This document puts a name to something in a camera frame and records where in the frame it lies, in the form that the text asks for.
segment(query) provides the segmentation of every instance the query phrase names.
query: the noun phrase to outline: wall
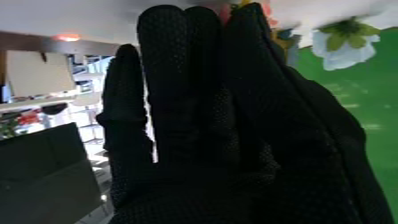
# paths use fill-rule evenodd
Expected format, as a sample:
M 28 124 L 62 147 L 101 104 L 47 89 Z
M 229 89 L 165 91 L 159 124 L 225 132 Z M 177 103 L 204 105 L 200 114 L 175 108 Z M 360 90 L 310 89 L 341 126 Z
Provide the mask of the wall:
M 367 157 L 398 219 L 398 29 L 381 32 L 376 56 L 326 72 L 310 48 L 300 51 L 298 71 L 328 88 L 367 132 Z

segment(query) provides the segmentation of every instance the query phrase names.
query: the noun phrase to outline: glove finger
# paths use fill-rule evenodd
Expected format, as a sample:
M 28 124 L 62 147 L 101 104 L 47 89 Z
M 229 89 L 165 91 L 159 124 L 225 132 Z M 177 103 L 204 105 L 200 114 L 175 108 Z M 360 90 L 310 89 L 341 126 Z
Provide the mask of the glove finger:
M 188 76 L 190 32 L 181 9 L 161 5 L 138 18 L 138 41 L 149 90 L 159 163 L 186 163 L 197 152 L 197 96 Z
M 238 167 L 239 145 L 232 99 L 218 80 L 220 20 L 213 10 L 204 7 L 191 7 L 184 12 L 191 27 L 190 75 L 198 91 L 197 159 Z
M 145 122 L 138 52 L 131 45 L 122 45 L 108 67 L 97 123 L 104 128 L 104 149 L 136 163 L 152 162 Z
M 103 112 L 97 123 L 104 130 L 104 149 L 111 167 L 111 202 L 119 209 L 133 195 L 131 171 L 152 163 L 152 142 L 145 135 L 143 83 L 138 53 L 122 45 L 111 59 L 103 90 Z
M 222 79 L 232 91 L 238 107 L 259 137 L 270 143 L 280 162 L 296 155 L 323 155 L 326 136 L 296 88 L 286 77 L 280 55 L 268 44 L 270 34 L 259 4 L 236 10 L 223 33 Z M 312 149 L 298 145 L 310 142 Z

